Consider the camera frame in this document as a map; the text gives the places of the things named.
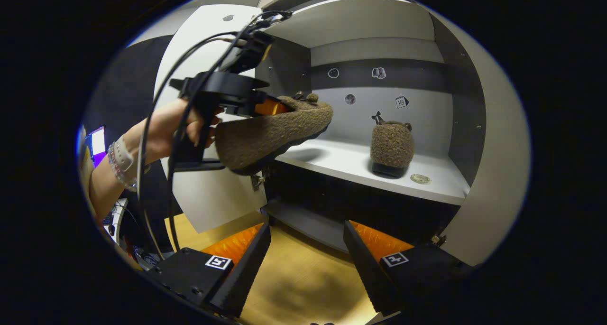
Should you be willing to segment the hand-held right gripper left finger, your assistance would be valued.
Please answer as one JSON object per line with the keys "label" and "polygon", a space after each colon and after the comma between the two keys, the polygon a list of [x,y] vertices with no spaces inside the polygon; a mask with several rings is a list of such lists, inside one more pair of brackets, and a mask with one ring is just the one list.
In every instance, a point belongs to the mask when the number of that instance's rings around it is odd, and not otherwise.
{"label": "hand-held right gripper left finger", "polygon": [[147,277],[197,308],[239,318],[270,243],[269,224],[259,223],[204,250],[182,248]]}

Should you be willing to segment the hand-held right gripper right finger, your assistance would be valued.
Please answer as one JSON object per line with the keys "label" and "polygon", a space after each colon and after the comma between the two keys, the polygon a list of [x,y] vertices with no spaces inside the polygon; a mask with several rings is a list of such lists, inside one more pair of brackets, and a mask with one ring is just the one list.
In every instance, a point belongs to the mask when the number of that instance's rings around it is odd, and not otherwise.
{"label": "hand-held right gripper right finger", "polygon": [[475,269],[436,243],[414,246],[352,220],[343,222],[343,241],[374,310],[384,316],[427,303]]}

